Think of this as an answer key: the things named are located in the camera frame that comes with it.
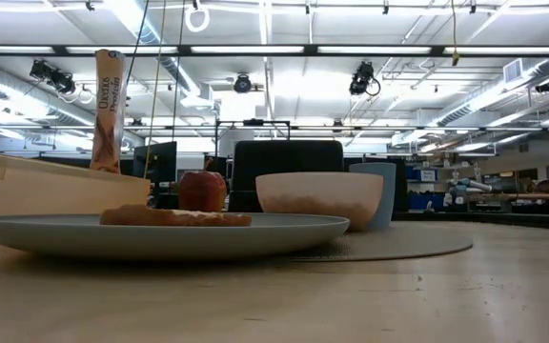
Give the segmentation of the silver ventilation duct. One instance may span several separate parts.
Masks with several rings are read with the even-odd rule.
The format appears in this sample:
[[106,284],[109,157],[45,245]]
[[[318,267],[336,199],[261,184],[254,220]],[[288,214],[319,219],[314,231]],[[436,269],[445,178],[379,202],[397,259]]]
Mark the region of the silver ventilation duct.
[[0,91],[20,111],[36,110],[38,114],[56,111],[82,124],[92,125],[94,115],[75,105],[68,104],[56,95],[35,87],[15,75],[0,70]]

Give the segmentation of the black overhead beam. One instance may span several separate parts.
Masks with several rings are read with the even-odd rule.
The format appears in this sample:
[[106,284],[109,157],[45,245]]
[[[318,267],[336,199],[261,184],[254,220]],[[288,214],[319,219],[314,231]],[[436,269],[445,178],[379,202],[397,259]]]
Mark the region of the black overhead beam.
[[[0,45],[0,56],[87,57],[98,45]],[[112,50],[127,56],[266,56],[266,57],[429,57],[549,58],[549,46],[421,46],[421,45],[123,45]]]

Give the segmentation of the wooden workbench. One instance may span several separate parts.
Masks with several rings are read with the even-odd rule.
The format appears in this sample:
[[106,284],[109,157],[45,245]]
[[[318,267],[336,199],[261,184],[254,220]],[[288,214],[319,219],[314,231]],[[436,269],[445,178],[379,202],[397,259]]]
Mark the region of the wooden workbench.
[[465,196],[466,202],[549,200],[549,193],[473,193]]

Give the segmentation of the black two-slot toaster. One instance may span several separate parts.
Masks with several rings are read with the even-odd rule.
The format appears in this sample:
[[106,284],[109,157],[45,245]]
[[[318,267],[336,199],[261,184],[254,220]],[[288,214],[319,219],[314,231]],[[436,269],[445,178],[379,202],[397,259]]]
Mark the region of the black two-slot toaster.
[[230,212],[262,212],[255,179],[285,172],[343,172],[343,147],[335,140],[240,141],[235,145]]

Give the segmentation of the toasted bagel half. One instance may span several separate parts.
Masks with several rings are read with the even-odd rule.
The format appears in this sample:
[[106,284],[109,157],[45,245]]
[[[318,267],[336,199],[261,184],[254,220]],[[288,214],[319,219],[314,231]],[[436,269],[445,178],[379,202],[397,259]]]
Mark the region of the toasted bagel half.
[[182,226],[182,227],[246,227],[252,224],[249,215],[225,212],[198,212],[152,209],[145,205],[124,205],[105,210],[101,225]]

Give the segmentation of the black ceiling spotlight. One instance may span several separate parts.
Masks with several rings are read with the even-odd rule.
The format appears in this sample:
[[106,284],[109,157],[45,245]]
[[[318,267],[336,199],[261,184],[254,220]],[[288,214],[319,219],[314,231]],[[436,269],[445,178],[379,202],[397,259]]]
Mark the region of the black ceiling spotlight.
[[45,82],[61,94],[72,94],[76,90],[71,73],[53,67],[45,60],[33,61],[30,76],[37,81]]

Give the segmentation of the black aluminium table frame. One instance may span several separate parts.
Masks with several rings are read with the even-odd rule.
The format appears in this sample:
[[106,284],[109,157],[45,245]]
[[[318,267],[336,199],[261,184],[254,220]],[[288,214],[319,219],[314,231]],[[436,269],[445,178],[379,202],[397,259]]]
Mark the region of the black aluminium table frame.
[[549,230],[549,214],[518,214],[498,212],[395,212],[392,220],[475,222]]

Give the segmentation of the cereal box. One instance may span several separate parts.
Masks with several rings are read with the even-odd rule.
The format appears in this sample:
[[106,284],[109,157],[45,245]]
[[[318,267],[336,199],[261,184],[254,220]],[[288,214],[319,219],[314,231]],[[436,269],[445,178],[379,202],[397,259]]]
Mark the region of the cereal box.
[[125,55],[101,49],[96,60],[96,114],[90,168],[119,174],[126,109]]

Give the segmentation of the blue cup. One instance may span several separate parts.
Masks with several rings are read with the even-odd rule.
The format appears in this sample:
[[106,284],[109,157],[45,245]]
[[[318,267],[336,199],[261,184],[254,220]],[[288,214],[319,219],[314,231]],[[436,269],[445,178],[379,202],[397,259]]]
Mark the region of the blue cup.
[[350,166],[350,172],[370,173],[383,177],[380,204],[367,227],[369,231],[381,231],[390,227],[396,196],[396,171],[397,167],[394,163],[386,162],[361,163]]

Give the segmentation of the black computer monitor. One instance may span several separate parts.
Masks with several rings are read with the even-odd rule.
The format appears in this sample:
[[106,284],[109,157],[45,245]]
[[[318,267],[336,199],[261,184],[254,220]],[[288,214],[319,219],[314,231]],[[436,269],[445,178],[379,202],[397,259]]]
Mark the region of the black computer monitor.
[[132,175],[146,177],[152,183],[176,180],[176,153],[174,141],[137,147],[133,151]]

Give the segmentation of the grey-blue round plate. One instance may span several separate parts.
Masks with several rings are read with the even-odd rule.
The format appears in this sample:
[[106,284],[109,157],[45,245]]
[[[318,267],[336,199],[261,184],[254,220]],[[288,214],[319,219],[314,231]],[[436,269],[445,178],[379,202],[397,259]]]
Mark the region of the grey-blue round plate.
[[241,227],[101,225],[97,214],[0,215],[0,246],[41,255],[108,260],[231,260],[330,242],[344,217],[253,213]]

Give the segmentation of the red apple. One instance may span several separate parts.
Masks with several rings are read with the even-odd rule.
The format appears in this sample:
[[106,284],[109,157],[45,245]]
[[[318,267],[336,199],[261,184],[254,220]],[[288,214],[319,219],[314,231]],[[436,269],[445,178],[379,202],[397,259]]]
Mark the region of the red apple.
[[227,188],[220,173],[209,171],[213,163],[208,158],[200,171],[187,171],[178,183],[179,209],[198,212],[221,212]]

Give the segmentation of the grey round placemat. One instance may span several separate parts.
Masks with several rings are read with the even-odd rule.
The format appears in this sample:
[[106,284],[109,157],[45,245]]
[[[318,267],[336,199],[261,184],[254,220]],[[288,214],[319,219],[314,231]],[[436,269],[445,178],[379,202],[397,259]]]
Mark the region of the grey round placemat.
[[326,244],[292,253],[295,262],[351,262],[437,256],[471,249],[465,233],[426,222],[394,222],[381,231],[349,233]]

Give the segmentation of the blue storage bin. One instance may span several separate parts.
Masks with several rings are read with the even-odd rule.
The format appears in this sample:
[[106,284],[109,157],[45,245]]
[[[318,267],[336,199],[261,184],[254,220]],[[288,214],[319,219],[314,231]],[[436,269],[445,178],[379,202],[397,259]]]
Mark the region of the blue storage bin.
[[438,211],[443,207],[443,192],[438,187],[436,170],[416,170],[412,166],[405,168],[407,192],[410,210]]

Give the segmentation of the pink bowl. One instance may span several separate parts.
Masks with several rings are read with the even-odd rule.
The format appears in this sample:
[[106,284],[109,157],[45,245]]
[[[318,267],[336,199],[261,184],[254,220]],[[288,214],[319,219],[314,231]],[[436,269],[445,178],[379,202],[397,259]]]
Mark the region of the pink bowl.
[[272,173],[255,179],[262,211],[344,217],[350,220],[350,232],[368,229],[383,189],[380,175],[346,171]]

